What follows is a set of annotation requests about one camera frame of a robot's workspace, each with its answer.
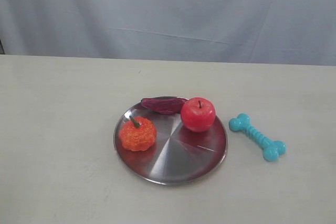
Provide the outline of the turquoise toy bone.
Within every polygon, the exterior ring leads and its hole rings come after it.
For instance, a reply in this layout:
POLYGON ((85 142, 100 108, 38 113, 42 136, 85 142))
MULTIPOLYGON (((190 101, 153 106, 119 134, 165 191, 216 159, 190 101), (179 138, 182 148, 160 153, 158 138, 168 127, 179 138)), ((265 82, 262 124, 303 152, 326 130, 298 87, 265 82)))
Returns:
POLYGON ((229 129, 233 132, 243 132, 254 141, 262 149, 263 158, 268 162, 277 161, 279 156, 283 155, 287 150, 284 142, 271 140, 251 125, 250 117, 245 113, 230 119, 229 129))

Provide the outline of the white backdrop cloth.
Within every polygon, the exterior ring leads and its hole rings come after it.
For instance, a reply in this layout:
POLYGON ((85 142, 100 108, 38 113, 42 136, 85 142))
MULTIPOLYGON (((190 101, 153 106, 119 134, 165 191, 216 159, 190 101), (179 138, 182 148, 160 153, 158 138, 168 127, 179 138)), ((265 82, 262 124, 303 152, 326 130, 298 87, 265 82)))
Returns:
POLYGON ((11 55, 335 65, 335 0, 1 0, 11 55))

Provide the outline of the orange toy pumpkin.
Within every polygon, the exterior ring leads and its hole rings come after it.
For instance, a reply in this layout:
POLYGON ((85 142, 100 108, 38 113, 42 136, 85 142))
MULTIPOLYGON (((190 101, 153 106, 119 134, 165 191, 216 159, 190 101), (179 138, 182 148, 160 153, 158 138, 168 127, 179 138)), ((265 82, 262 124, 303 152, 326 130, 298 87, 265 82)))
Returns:
POLYGON ((123 148, 133 152, 146 151, 156 142, 157 130, 152 121, 141 116, 129 116, 121 130, 119 138, 123 148))

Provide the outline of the purple sweet potato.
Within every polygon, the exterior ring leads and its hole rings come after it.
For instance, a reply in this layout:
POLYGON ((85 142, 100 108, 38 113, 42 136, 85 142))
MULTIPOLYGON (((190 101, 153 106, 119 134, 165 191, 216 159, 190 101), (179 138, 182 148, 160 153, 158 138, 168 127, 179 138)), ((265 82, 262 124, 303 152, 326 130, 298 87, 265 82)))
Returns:
POLYGON ((159 114, 170 115, 180 113, 183 105, 188 101, 185 98, 143 98, 141 105, 159 114))

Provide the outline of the red apple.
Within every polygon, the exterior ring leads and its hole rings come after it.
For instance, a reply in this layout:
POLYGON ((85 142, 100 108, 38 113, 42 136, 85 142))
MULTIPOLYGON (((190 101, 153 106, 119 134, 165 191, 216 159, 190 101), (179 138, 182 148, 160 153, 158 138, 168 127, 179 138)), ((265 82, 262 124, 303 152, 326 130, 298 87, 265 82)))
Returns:
POLYGON ((187 100, 181 109, 183 125, 193 132, 205 132, 214 123, 216 118, 215 107, 210 100, 194 97, 187 100))

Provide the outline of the round stainless steel plate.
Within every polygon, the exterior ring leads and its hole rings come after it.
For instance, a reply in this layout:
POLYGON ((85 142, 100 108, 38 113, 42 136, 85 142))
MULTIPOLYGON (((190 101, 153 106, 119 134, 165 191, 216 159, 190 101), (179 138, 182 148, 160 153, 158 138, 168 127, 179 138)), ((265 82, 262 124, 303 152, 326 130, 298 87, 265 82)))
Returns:
POLYGON ((179 114, 159 114, 140 103, 121 115, 113 142, 127 169, 147 181, 169 186, 206 177, 223 162, 228 148, 226 130, 219 118, 206 132, 195 133, 183 126, 179 114), (122 146, 119 132, 130 116, 142 116, 155 124, 156 141, 146 151, 132 152, 122 146))

